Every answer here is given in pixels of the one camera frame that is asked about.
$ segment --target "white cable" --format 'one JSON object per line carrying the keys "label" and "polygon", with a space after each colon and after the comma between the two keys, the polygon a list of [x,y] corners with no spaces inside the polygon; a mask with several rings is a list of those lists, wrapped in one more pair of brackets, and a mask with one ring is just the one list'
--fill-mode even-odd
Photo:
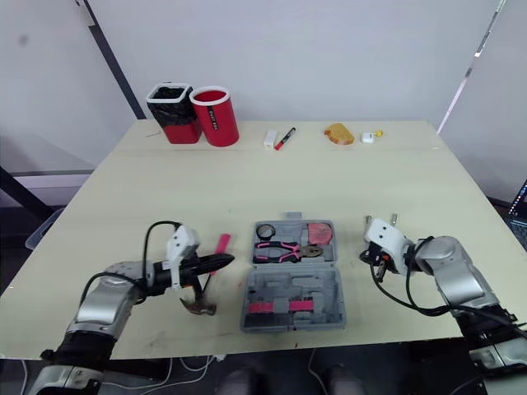
{"label": "white cable", "polygon": [[170,364],[169,364],[169,368],[168,368],[168,373],[166,374],[165,379],[163,381],[161,381],[160,383],[141,385],[139,387],[128,387],[126,385],[122,385],[122,384],[119,384],[119,383],[112,383],[110,381],[106,381],[106,382],[103,382],[102,385],[111,385],[112,387],[117,387],[117,388],[122,388],[122,389],[147,389],[147,388],[158,387],[160,385],[165,384],[169,380],[170,375],[172,374],[172,365],[173,365],[173,360],[172,360],[172,358],[170,358]]}
{"label": "white cable", "polygon": [[313,361],[313,356],[315,356],[315,351],[316,351],[316,348],[314,348],[313,351],[311,352],[310,361],[307,364],[307,370],[311,374],[313,374],[313,376],[315,376],[315,378],[317,379],[317,381],[320,384],[320,387],[322,387],[322,391],[324,391],[324,395],[328,395],[328,391],[326,390],[326,387],[324,386],[324,382],[322,381],[320,376],[317,375],[317,373],[315,373],[313,370],[311,370],[311,362]]}
{"label": "white cable", "polygon": [[22,363],[22,368],[24,368],[24,382],[22,383],[22,389],[20,390],[20,395],[24,395],[24,392],[26,391],[26,385],[27,385],[27,365],[24,360],[20,360]]}
{"label": "white cable", "polygon": [[147,393],[153,393],[154,391],[157,391],[158,389],[174,387],[175,385],[197,383],[199,380],[201,380],[203,377],[205,377],[205,374],[207,374],[208,366],[214,360],[214,357],[211,357],[210,360],[208,358],[209,357],[207,357],[207,363],[205,364],[205,369],[203,370],[203,373],[201,373],[201,376],[199,376],[197,379],[189,380],[189,381],[180,381],[178,383],[162,385],[162,386],[154,388],[154,389],[149,389],[148,391],[145,391],[144,393],[141,393],[140,395],[147,395]]}
{"label": "white cable", "polygon": [[183,357],[180,357],[180,361],[181,361],[181,364],[183,365],[183,367],[191,372],[199,372],[203,369],[205,369],[207,367],[207,365],[209,365],[214,359],[212,358],[211,360],[208,359],[207,357],[207,361],[205,362],[205,365],[199,367],[199,368],[191,368],[189,366],[187,366],[187,364],[185,364],[184,360],[183,360]]}

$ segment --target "gray toolbox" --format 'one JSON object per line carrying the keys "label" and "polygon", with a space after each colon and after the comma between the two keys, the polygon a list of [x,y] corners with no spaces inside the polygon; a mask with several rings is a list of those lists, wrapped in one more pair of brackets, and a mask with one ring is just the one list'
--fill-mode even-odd
{"label": "gray toolbox", "polygon": [[[309,224],[324,224],[316,226],[331,229],[331,239],[310,244],[313,238]],[[304,221],[300,213],[288,213],[285,221],[257,222],[252,252],[254,269],[247,276],[241,315],[243,332],[345,327],[342,281],[334,266],[337,240],[333,222]]]}

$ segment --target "hammer head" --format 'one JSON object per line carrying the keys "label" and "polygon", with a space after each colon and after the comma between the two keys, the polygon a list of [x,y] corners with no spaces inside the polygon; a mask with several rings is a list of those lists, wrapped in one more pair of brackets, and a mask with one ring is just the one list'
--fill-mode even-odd
{"label": "hammer head", "polygon": [[180,299],[183,306],[192,314],[214,315],[216,313],[216,305],[207,303],[205,298],[196,299],[194,302]]}

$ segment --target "floor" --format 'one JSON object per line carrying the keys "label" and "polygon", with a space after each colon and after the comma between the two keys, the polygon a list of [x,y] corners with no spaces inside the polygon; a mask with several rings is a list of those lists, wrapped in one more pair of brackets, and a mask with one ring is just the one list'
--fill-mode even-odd
{"label": "floor", "polygon": [[[23,247],[22,241],[34,229],[35,222],[20,211],[0,212],[0,214],[2,214],[0,293],[2,293],[30,254],[30,251]],[[6,229],[9,226],[5,224],[12,223],[14,219],[16,219],[14,230]],[[265,384],[265,393],[319,395],[322,393],[320,386],[307,370],[310,353],[311,350],[308,349],[229,355],[224,361],[212,362],[203,378],[196,383],[160,388],[152,393],[155,395],[213,394],[218,383],[230,372],[252,367],[260,374]],[[204,361],[204,357],[185,359],[190,367],[199,367]],[[166,374],[168,360],[149,361],[151,364],[154,362],[161,366],[155,370],[157,379],[149,380],[132,374],[110,373],[105,380],[126,386],[159,383],[162,381],[159,378]],[[477,375],[465,344],[460,339],[320,348],[315,353],[312,369],[322,374],[327,368],[336,364],[345,365],[361,379],[369,395],[445,395],[452,388]],[[28,385],[24,393],[29,392],[30,385],[45,363],[29,360],[27,366]],[[114,368],[122,371],[129,369],[146,371],[144,361],[126,363],[117,361]],[[180,359],[175,358],[168,383],[195,380],[201,374],[202,371],[186,370]],[[24,370],[19,360],[0,359],[1,394],[20,393],[23,378]],[[130,390],[105,385],[99,394],[134,395],[144,391],[147,390]],[[484,393],[484,390],[476,384],[458,395]]]}

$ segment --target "pliers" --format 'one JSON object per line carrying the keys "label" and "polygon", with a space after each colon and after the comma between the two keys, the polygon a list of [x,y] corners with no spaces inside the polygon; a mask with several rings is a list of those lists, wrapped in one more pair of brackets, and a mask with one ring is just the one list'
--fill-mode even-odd
{"label": "pliers", "polygon": [[300,246],[298,243],[285,243],[282,241],[265,241],[263,243],[256,243],[255,249],[287,249],[290,253],[285,253],[281,257],[264,257],[262,255],[255,255],[253,263],[282,263],[282,262],[300,262],[302,257],[313,258],[319,257],[323,253],[321,247],[314,245]]}

